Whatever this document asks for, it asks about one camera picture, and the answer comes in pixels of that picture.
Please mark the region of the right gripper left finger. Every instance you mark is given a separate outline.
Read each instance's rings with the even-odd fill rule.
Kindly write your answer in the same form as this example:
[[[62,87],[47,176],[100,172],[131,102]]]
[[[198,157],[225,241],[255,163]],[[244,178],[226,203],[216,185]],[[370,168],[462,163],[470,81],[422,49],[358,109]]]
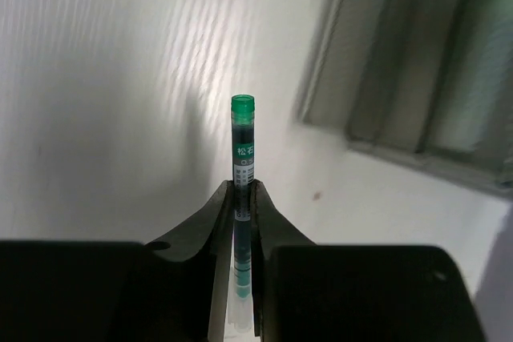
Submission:
[[[4,240],[4,341],[221,341],[233,185],[149,243]]]

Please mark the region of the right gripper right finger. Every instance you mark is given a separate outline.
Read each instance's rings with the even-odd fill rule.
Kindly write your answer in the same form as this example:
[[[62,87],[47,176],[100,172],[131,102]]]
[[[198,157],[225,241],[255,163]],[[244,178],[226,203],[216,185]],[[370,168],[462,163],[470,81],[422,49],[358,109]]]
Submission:
[[[317,244],[251,188],[252,298],[262,341],[482,341],[458,265],[422,244]]]

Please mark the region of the green pen refill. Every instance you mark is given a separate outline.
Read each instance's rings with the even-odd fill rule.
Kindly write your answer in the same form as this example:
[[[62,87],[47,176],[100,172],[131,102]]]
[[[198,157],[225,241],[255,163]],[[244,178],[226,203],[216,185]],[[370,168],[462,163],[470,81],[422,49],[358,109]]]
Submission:
[[[252,328],[250,196],[254,180],[254,118],[255,99],[251,95],[232,96],[234,299],[228,319],[239,333]]]

